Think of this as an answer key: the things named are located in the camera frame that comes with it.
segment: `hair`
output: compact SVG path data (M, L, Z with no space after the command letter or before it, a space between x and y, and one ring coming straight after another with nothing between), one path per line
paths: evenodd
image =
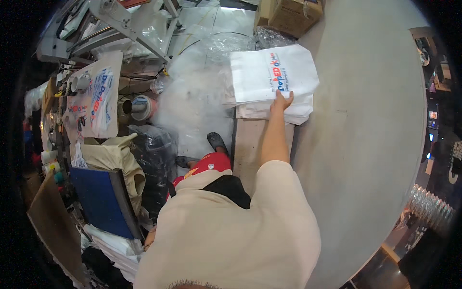
M173 282L172 284L170 284L169 286L167 286L166 289L175 289L177 288L178 286L183 286L183 285L199 285L199 286L204 286L206 287L207 289L222 289L221 287L218 287L218 286L215 286L215 285L212 285L210 284L209 282L206 282L206 283L202 283L200 281L193 281L193 280L179 280L179 281L175 281Z

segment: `sandal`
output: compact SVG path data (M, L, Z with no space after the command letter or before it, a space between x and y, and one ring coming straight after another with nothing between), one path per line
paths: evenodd
M217 151L217 147L222 147L225 149L225 154L229 156L228 149L226 149L225 146L225 142L219 134L217 134L216 132L211 132L207 135L207 140L215 152Z
M175 164L185 169L189 169L188 163L190 161L200 161L200 159L185 157L184 155L179 155L175 158Z

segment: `blue board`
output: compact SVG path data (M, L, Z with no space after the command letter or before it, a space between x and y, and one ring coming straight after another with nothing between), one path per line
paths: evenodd
M93 226L128 239L134 239L117 202L109 172L70 168L71 180L84 214Z

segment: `beige cloth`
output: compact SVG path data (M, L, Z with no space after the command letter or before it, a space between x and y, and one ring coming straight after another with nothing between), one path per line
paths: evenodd
M101 145L95 139L87 137L85 144L80 147L83 158L88 165L103 170L122 169L133 211L138 215L146 178L128 147L130 141L136 136L137 134L112 137Z
M250 209L198 189L216 175L201 172L177 185L160 210L134 288L165 289L181 280L224 289L304 288L321 239L292 167L278 160L262 165Z

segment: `foot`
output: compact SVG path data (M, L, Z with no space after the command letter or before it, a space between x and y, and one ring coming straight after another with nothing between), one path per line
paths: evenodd
M185 157L184 155L179 155L175 158L175 164L179 167L184 167L185 169L190 169L197 164L200 159Z
M207 135L207 140L217 153L225 153L229 156L228 150L226 149L225 142L219 134L216 132L211 132Z

